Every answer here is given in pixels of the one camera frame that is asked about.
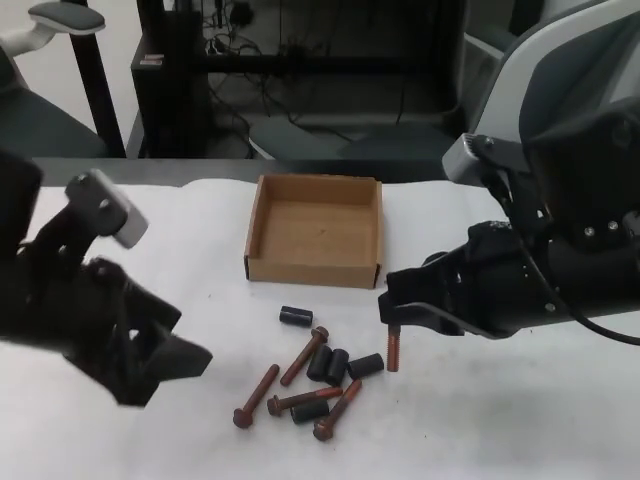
white wall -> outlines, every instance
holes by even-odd
[[[28,26],[31,21],[27,10],[36,3],[41,0],[0,0],[0,31]],[[89,5],[107,22],[107,28],[97,37],[126,145],[138,111],[130,73],[140,39],[136,1],[89,0]],[[18,57],[17,64],[33,91],[95,130],[69,37],[56,36],[44,49]]]

screw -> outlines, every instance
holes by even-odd
[[[288,408],[302,405],[303,403],[308,403],[312,400],[328,400],[330,398],[339,397],[340,395],[342,395],[342,389],[340,387],[322,388],[315,392],[302,393],[289,398],[278,398],[277,395],[274,395],[273,398],[267,400],[267,408],[269,409],[270,415],[279,417],[282,415],[282,411],[287,410]]]
[[[329,416],[316,422],[315,426],[313,427],[314,437],[316,437],[321,442],[326,442],[333,437],[333,427],[335,427],[336,423],[361,388],[362,380],[360,379],[354,380],[351,385],[349,385],[347,391],[344,392],[344,395],[340,397],[338,403],[336,403],[335,406],[331,409],[331,412],[329,412]]]
[[[302,370],[304,364],[309,360],[313,352],[316,351],[323,343],[327,343],[327,339],[329,338],[329,332],[324,327],[317,327],[311,330],[311,340],[307,343],[307,346],[302,349],[298,358],[296,358],[289,369],[285,372],[285,374],[280,379],[280,385],[283,387],[288,387],[293,382],[293,379],[296,378],[296,375]]]
[[[249,428],[253,424],[253,411],[256,409],[260,400],[266,395],[267,390],[278,376],[280,367],[273,364],[267,370],[267,373],[262,377],[260,383],[253,391],[247,403],[243,408],[236,408],[233,411],[233,423],[238,428]]]
[[[400,325],[389,325],[387,340],[387,371],[397,372],[400,368]]]

metal part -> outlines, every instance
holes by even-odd
[[[269,387],[271,387],[271,384],[278,376],[278,373],[280,373],[280,367],[276,364],[271,365],[244,407],[234,410],[233,423],[236,427],[249,428],[253,424],[253,411],[260,403],[260,400],[266,395]]]
[[[312,402],[293,407],[289,412],[291,413],[293,423],[302,425],[303,423],[329,415],[329,404],[324,399],[313,400]]]
[[[342,379],[347,371],[347,364],[349,363],[349,352],[336,348],[331,354],[331,361],[327,367],[327,373],[325,375],[325,382],[332,387],[339,387],[342,384]]]
[[[329,370],[329,364],[333,357],[333,351],[327,345],[320,345],[313,353],[309,368],[307,368],[307,377],[314,382],[323,382]]]
[[[316,422],[313,428],[314,437],[321,442],[326,442],[333,438],[333,428],[361,388],[362,380],[359,379],[349,385],[349,388],[344,392],[344,395],[342,395],[340,400],[338,400],[338,403],[336,403],[331,409],[331,412],[329,412],[329,416]]]
[[[382,370],[384,370],[384,360],[379,353],[352,360],[347,365],[347,372],[353,380],[368,377]]]
[[[387,339],[387,371],[397,372],[400,368],[400,325],[389,325]]]
[[[287,398],[278,398],[277,395],[274,395],[273,398],[267,400],[267,409],[271,416],[279,417],[282,415],[282,411],[288,408],[293,408],[313,400],[328,400],[329,398],[339,397],[340,395],[342,395],[342,389],[340,387],[322,388],[314,392],[301,393],[300,395]]]
[[[324,327],[317,327],[311,330],[311,337],[312,338],[309,340],[309,343],[307,343],[307,345],[302,349],[302,352],[300,352],[298,357],[293,361],[289,369],[280,379],[280,385],[283,387],[291,385],[293,379],[296,378],[296,375],[298,375],[300,370],[302,370],[302,367],[304,367],[304,364],[307,363],[307,360],[309,360],[316,349],[323,343],[327,343],[329,332]]]
[[[287,325],[309,328],[313,323],[313,312],[284,305],[280,309],[280,321]]]

bolt head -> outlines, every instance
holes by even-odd
[[[282,408],[280,408],[280,399],[277,395],[274,395],[273,398],[267,400],[267,409],[269,410],[269,415],[273,417],[279,417],[282,415]]]
[[[329,332],[324,327],[316,327],[311,330],[311,336],[320,336],[322,338],[322,343],[327,343],[327,340],[329,339]]]
[[[241,408],[236,408],[233,411],[233,423],[238,428],[249,428],[253,425],[253,417],[250,413],[244,411]]]
[[[333,438],[333,428],[330,428],[324,420],[318,420],[313,426],[313,436],[321,442]]]

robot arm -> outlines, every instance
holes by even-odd
[[[507,338],[522,328],[640,310],[636,232],[640,99],[558,125],[522,146],[465,135],[444,159],[453,181],[482,185],[509,223],[469,229],[469,241],[418,268],[390,273],[379,298],[390,333],[419,325],[443,335]]]
[[[124,405],[144,406],[163,380],[201,375],[211,354],[171,333],[180,311],[113,262],[83,263],[96,237],[131,248],[146,231],[104,174],[74,178],[68,205],[23,243],[41,176],[0,156],[0,336],[62,353]]]

